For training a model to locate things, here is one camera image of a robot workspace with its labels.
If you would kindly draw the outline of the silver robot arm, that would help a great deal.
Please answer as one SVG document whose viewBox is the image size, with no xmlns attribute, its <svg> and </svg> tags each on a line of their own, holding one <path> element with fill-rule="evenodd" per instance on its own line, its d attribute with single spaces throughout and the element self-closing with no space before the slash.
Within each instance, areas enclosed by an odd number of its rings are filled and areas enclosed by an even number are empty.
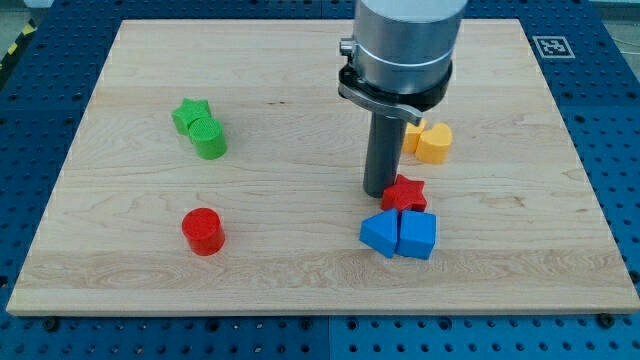
<svg viewBox="0 0 640 360">
<path fill-rule="evenodd" d="M 339 43 L 341 97 L 374 114 L 418 124 L 444 97 L 466 0 L 357 0 Z"/>
</svg>

